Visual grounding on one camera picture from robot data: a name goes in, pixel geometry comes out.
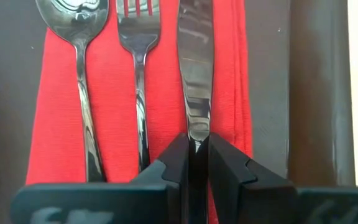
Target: knife blade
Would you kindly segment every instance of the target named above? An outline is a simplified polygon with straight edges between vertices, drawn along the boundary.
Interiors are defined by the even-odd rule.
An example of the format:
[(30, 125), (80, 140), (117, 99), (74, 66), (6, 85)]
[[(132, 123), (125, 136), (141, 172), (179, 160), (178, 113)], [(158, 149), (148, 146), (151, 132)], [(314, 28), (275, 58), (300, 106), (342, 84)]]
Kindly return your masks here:
[(208, 136), (214, 68), (212, 0), (180, 0), (177, 44), (190, 141), (188, 223), (208, 223)]

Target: silverware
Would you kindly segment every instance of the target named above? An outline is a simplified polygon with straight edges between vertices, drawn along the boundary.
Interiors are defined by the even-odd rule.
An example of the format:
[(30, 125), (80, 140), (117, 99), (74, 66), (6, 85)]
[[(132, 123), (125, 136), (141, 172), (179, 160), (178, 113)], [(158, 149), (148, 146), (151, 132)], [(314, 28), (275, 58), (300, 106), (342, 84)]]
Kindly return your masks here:
[(147, 52), (157, 45), (160, 38), (160, 3), (159, 0), (116, 0), (116, 6), (119, 40), (134, 57), (139, 172), (141, 172), (150, 164), (144, 68)]
[(189, 154), (189, 223), (208, 223), (208, 136), (214, 68), (212, 0), (180, 0), (178, 58)]
[(76, 50), (77, 79), (85, 141), (86, 181), (106, 181), (86, 86), (85, 49), (100, 33), (107, 21), (109, 0), (36, 0), (36, 3), (49, 28), (71, 43)]

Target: red napkin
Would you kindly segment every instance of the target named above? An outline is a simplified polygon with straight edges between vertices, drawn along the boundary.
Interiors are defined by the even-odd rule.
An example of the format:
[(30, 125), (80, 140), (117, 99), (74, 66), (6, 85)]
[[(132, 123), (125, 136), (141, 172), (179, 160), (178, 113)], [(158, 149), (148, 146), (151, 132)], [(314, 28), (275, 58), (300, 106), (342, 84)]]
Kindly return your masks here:
[[(244, 0), (214, 0), (214, 88), (211, 130), (252, 154)], [(160, 0), (162, 33), (146, 63), (150, 156), (154, 160), (182, 132), (185, 108), (177, 59), (178, 0)], [(135, 75), (120, 45), (116, 5), (86, 53), (91, 108), (108, 181), (137, 175)], [(84, 182), (85, 154), (75, 50), (48, 29), (27, 184)], [(211, 223), (217, 223), (212, 214)]]

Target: spoon handle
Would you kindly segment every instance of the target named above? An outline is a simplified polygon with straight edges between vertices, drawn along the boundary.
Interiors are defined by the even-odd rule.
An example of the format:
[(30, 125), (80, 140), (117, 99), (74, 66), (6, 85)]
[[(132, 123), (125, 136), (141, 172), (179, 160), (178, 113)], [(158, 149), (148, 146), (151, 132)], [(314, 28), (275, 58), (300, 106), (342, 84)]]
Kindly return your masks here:
[(85, 141), (85, 168), (87, 182), (105, 182), (99, 146), (92, 122), (91, 105), (86, 86), (85, 75), (85, 44), (75, 46), (78, 90), (80, 91), (82, 122)]
[(145, 59), (146, 51), (134, 52), (137, 137), (139, 150), (139, 172), (150, 165), (149, 142), (147, 140), (146, 99), (145, 99)]

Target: spoon bowl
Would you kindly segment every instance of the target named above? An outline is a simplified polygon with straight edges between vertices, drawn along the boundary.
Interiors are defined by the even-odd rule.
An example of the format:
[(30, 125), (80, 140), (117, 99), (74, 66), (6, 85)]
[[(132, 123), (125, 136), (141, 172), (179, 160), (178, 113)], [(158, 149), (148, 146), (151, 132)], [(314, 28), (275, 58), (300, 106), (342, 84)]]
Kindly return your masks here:
[(103, 29), (109, 0), (36, 0), (42, 18), (59, 37), (90, 42)]

